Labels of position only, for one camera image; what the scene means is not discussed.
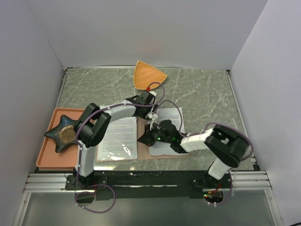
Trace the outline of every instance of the marble tabletop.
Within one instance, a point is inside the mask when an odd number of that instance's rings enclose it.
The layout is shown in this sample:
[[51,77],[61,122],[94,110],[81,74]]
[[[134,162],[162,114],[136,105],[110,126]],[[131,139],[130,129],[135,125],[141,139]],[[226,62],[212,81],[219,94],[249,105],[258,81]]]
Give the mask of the marble tabletop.
[[[225,70],[158,68],[167,74],[164,99],[182,107],[185,130],[200,132],[210,121],[220,121],[243,131]],[[111,105],[140,93],[134,88],[133,68],[70,68],[59,107],[86,108],[89,103]],[[160,88],[155,89],[158,97]],[[169,103],[163,107],[173,107]],[[96,170],[207,170],[216,156],[194,151],[189,158],[95,162]],[[253,170],[250,159],[238,170]]]

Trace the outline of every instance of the document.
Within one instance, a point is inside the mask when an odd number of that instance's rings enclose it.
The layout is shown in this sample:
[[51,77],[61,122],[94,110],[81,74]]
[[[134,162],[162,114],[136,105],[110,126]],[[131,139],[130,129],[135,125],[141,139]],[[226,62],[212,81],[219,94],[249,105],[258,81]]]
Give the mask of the document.
[[[171,122],[176,126],[176,128],[179,129],[180,123],[181,123],[181,118],[180,118],[179,112],[176,108],[159,108],[157,110],[156,114],[158,115],[157,124],[159,124],[163,120],[170,119]],[[185,133],[184,120],[183,120],[183,124],[182,124],[182,127],[181,127],[181,132]],[[179,154],[179,153],[175,152],[170,147],[170,144],[163,143],[163,142],[156,142],[154,146],[149,147],[149,150],[150,150],[151,155],[164,155],[164,154],[167,154],[167,155],[188,155],[188,153]]]
[[137,159],[136,117],[116,120],[109,124],[98,145],[96,161]]

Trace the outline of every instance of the orange wedge-shaped object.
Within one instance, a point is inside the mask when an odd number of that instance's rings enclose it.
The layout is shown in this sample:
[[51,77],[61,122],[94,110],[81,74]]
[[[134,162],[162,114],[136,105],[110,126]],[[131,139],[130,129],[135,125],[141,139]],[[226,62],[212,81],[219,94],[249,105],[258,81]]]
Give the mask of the orange wedge-shaped object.
[[[158,69],[138,60],[134,71],[134,86],[136,89],[144,90],[154,81],[163,83],[167,75]],[[152,84],[150,89],[158,87],[158,84]]]

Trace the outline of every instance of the gray wall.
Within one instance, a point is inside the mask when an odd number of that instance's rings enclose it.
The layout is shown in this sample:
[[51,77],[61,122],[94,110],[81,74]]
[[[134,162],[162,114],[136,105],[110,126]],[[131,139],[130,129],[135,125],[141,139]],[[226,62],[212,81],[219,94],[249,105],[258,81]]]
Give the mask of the gray wall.
[[285,225],[301,221],[301,1],[269,0],[231,70]]
[[63,69],[23,0],[0,2],[0,219],[11,225]]
[[25,0],[63,67],[230,69],[267,0]]

